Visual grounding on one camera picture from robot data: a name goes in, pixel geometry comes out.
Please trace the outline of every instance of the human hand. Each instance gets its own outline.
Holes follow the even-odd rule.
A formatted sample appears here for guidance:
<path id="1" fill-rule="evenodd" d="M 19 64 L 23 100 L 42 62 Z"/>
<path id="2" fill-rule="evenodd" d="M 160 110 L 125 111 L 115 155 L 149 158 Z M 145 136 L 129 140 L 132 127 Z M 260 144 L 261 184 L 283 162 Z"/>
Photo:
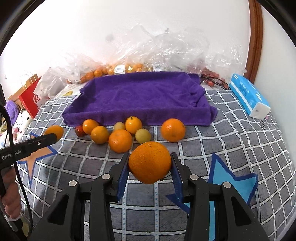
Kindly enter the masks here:
<path id="1" fill-rule="evenodd" d="M 16 174 L 14 168 L 11 168 L 4 176 L 3 182 L 8 186 L 5 196 L 2 198 L 2 203 L 5 206 L 5 212 L 15 219 L 20 215 L 22 206 L 20 202 L 20 194 L 18 185 L 15 182 Z"/>

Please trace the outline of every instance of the blue gripper pad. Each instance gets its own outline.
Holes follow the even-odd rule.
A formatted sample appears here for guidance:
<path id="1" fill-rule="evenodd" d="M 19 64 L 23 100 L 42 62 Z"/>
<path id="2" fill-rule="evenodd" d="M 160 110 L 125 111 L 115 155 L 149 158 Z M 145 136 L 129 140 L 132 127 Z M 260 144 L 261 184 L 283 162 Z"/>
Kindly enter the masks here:
<path id="1" fill-rule="evenodd" d="M 176 194 L 177 198 L 182 202 L 182 200 L 183 200 L 182 180 L 181 180 L 181 176 L 178 171 L 176 162 L 174 161 L 173 158 L 172 158 L 172 169 L 171 169 L 170 173 L 172 174 L 172 180 L 173 180 L 173 184 L 174 184 L 174 188 L 175 188 L 175 194 Z"/>
<path id="2" fill-rule="evenodd" d="M 128 181 L 128 175 L 129 175 L 129 168 L 128 168 L 128 160 L 127 160 L 123 166 L 122 172 L 118 179 L 118 192 L 116 195 L 118 202 L 124 195 L 124 190 L 126 189 L 126 183 Z"/>

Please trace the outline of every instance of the white barcode label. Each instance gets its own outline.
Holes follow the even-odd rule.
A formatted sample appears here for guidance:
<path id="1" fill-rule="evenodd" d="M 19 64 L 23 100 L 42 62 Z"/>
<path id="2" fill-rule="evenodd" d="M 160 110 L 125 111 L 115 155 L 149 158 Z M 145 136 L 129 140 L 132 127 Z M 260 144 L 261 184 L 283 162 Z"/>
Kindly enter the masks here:
<path id="1" fill-rule="evenodd" d="M 125 65 L 118 65 L 114 69 L 114 74 L 124 74 L 126 72 L 126 66 Z"/>
<path id="2" fill-rule="evenodd" d="M 154 72 L 163 71 L 163 68 L 159 64 L 153 64 L 152 66 L 153 66 Z"/>

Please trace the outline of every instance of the gray plaid fabric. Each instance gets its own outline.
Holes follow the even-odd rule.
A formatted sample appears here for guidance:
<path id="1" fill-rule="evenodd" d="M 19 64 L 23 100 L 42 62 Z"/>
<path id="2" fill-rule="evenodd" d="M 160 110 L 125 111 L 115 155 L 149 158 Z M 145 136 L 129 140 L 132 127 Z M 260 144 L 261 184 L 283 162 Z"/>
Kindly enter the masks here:
<path id="1" fill-rule="evenodd" d="M 295 210 L 295 168 L 273 116 L 263 122 L 250 118 L 231 91 L 207 91 L 210 104 L 218 115 L 209 127 L 187 126 L 185 138 L 168 143 L 160 135 L 160 127 L 147 129 L 152 140 L 176 152 L 181 163 L 208 179 L 212 152 L 217 153 L 236 176 L 258 174 L 258 190 L 251 209 L 271 240 L 283 231 Z M 62 112 L 74 97 L 50 100 L 41 108 L 28 128 L 38 135 L 51 125 L 64 128 L 63 138 L 53 145 L 55 156 L 38 161 L 29 187 L 25 164 L 20 173 L 31 208 L 34 225 L 69 181 L 90 181 L 107 173 L 122 154 L 114 153 L 107 144 L 96 145 L 90 136 L 78 138 L 74 129 L 63 123 Z M 134 141 L 132 150 L 139 144 Z M 187 214 L 165 196 L 174 193 L 172 179 L 145 185 L 131 174 L 120 203 L 111 203 L 111 215 L 116 240 L 183 240 Z M 22 200 L 22 210 L 26 209 Z M 85 212 L 85 240 L 89 240 L 89 202 Z"/>

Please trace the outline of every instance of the purple cloth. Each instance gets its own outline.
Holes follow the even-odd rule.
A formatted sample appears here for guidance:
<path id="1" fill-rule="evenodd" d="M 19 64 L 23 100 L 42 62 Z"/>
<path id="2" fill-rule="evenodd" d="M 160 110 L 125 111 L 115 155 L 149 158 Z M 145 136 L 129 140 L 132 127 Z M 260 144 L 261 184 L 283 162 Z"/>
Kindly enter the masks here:
<path id="1" fill-rule="evenodd" d="M 11 125 L 13 126 L 15 122 L 17 121 L 18 114 L 20 113 L 20 110 L 17 107 L 17 104 L 14 103 L 12 100 L 9 100 L 6 103 L 5 109 L 8 112 L 8 115 L 10 117 Z"/>
<path id="2" fill-rule="evenodd" d="M 177 118 L 189 126 L 208 126 L 217 115 L 195 74 L 111 75 L 91 80 L 80 92 L 63 112 L 65 124 L 72 127 L 86 119 L 112 126 L 118 121 L 125 122 L 129 116 L 138 117 L 144 126 L 162 125 L 169 118 Z"/>

